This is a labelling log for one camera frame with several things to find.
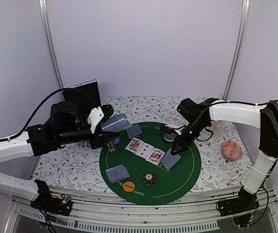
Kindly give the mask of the king of diamonds card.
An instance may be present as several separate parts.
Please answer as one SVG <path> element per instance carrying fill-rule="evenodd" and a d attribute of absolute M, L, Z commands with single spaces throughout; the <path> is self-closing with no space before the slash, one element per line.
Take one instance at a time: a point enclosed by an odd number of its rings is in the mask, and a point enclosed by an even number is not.
<path fill-rule="evenodd" d="M 157 166 L 160 163 L 160 159 L 163 157 L 163 155 L 164 151 L 154 148 L 146 158 L 146 161 Z"/>

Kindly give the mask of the three of diamonds card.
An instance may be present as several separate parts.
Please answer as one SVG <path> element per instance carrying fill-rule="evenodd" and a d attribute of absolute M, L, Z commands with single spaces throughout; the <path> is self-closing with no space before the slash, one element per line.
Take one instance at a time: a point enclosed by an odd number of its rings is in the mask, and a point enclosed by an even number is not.
<path fill-rule="evenodd" d="M 143 145 L 138 149 L 135 155 L 147 159 L 147 157 L 150 155 L 154 147 L 148 143 L 143 143 Z"/>

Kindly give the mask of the blue poker chip stack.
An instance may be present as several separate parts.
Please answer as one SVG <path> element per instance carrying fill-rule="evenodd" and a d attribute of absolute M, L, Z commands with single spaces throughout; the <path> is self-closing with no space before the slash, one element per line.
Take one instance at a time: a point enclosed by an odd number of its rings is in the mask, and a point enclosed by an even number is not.
<path fill-rule="evenodd" d="M 115 152 L 116 151 L 116 144 L 112 141 L 107 143 L 107 148 L 109 152 Z"/>

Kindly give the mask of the red black poker chip stack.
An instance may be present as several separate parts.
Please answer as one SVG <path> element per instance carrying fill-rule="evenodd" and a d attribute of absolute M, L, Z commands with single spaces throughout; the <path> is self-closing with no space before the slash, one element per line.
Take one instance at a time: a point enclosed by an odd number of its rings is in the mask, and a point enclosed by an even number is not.
<path fill-rule="evenodd" d="M 146 173 L 144 175 L 144 181 L 147 185 L 154 185 L 156 183 L 156 178 L 152 173 Z"/>

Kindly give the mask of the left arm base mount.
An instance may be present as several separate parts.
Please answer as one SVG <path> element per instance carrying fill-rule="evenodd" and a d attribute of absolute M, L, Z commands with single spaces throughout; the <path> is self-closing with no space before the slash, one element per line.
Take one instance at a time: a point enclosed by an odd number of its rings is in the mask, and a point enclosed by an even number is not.
<path fill-rule="evenodd" d="M 39 194 L 36 200 L 31 201 L 30 206 L 45 213 L 70 216 L 73 202 L 71 196 L 65 194 L 58 197 L 53 197 L 51 194 Z"/>

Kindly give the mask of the queen of spades card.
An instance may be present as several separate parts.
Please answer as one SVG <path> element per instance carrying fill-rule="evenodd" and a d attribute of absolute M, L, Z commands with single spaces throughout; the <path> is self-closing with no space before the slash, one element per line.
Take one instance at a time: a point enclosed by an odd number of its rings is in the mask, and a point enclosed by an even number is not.
<path fill-rule="evenodd" d="M 144 142 L 138 138 L 132 138 L 129 144 L 125 147 L 125 150 L 130 151 L 134 154 L 138 152 Z"/>

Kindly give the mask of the orange big blind button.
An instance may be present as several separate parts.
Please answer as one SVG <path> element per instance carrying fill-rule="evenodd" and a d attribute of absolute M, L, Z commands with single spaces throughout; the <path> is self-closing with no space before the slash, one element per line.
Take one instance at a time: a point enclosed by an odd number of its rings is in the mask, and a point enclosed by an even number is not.
<path fill-rule="evenodd" d="M 131 193 L 135 190 L 135 184 L 133 182 L 125 182 L 123 184 L 123 190 L 127 193 Z"/>

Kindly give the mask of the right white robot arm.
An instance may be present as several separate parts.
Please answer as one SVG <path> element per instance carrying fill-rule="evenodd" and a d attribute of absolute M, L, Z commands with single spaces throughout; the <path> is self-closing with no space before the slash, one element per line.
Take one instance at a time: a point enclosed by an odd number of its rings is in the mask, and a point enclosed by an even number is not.
<path fill-rule="evenodd" d="M 241 188 L 245 193 L 234 202 L 236 210 L 244 212 L 253 204 L 251 195 L 257 193 L 278 159 L 278 100 L 244 103 L 208 98 L 195 103 L 186 98 L 178 105 L 177 111 L 188 121 L 188 125 L 174 139 L 171 149 L 173 155 L 187 151 L 212 121 L 228 121 L 260 129 L 259 155 Z"/>

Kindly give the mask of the blue playing card deck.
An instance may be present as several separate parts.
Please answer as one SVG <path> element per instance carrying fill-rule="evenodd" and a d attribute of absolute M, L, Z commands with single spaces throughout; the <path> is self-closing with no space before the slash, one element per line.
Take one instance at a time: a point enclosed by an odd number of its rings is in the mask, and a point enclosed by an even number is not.
<path fill-rule="evenodd" d="M 126 114 L 121 113 L 110 117 L 100 126 L 104 132 L 118 132 L 130 128 L 132 124 L 128 121 Z"/>

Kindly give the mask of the aluminium poker chip case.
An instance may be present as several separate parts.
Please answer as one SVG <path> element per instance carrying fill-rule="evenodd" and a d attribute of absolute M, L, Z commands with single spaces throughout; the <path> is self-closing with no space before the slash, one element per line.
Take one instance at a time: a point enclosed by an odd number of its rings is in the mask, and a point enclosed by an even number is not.
<path fill-rule="evenodd" d="M 101 106 L 96 79 L 73 84 L 67 88 L 71 90 L 62 92 L 64 100 L 75 103 L 79 114 L 89 114 L 93 108 Z"/>

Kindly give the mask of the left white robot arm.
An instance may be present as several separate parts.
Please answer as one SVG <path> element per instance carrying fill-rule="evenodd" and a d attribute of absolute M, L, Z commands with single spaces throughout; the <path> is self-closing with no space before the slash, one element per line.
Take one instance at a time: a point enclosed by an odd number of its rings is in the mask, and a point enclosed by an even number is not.
<path fill-rule="evenodd" d="M 22 157 L 36 157 L 63 148 L 67 144 L 88 142 L 91 149 L 103 147 L 116 138 L 116 132 L 104 132 L 101 123 L 113 115 L 110 104 L 94 107 L 80 115 L 77 105 L 70 101 L 53 104 L 45 124 L 27 127 L 23 132 L 0 139 L 0 163 Z M 37 203 L 46 211 L 56 201 L 43 181 L 19 179 L 0 172 L 0 192 Z"/>

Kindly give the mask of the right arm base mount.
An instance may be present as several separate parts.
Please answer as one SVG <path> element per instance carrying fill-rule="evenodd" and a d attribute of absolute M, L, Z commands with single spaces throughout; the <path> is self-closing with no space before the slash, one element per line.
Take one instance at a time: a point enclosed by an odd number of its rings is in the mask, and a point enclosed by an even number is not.
<path fill-rule="evenodd" d="M 238 197 L 232 199 L 221 199 L 216 203 L 216 209 L 221 216 L 240 214 L 255 210 L 259 207 L 256 194 L 239 192 Z"/>

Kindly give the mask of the dealt card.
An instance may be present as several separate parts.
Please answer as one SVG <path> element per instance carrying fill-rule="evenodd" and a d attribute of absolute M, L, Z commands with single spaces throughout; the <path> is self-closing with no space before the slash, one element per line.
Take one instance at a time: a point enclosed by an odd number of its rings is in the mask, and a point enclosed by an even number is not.
<path fill-rule="evenodd" d="M 134 124 L 130 128 L 128 128 L 132 133 L 142 131 L 139 124 Z"/>
<path fill-rule="evenodd" d="M 108 179 L 111 183 L 129 178 L 130 175 L 123 164 L 105 170 Z"/>

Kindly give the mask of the purple small blind button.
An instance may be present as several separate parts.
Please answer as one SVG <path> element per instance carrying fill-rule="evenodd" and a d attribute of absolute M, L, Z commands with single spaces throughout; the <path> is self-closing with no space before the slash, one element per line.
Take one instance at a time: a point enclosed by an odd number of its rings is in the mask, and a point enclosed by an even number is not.
<path fill-rule="evenodd" d="M 116 137 L 114 140 L 113 140 L 113 143 L 118 145 L 121 143 L 121 139 L 119 137 Z"/>

